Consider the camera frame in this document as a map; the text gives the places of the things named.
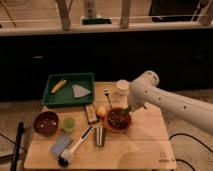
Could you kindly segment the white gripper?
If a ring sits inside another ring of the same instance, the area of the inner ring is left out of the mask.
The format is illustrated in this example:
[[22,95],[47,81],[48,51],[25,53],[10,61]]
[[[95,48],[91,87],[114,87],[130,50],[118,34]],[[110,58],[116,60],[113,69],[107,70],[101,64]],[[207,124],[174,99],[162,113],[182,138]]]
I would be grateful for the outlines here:
[[143,101],[138,101],[132,95],[127,96],[127,104],[131,107],[132,112],[135,112],[139,110],[140,108],[146,109],[145,103]]

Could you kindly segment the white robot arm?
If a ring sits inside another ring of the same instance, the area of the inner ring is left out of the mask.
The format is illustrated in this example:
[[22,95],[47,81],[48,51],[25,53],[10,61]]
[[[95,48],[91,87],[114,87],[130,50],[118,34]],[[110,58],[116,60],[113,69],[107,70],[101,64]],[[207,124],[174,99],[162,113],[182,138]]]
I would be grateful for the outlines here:
[[162,90],[159,81],[151,70],[131,81],[127,96],[131,109],[136,111],[148,102],[213,135],[213,104]]

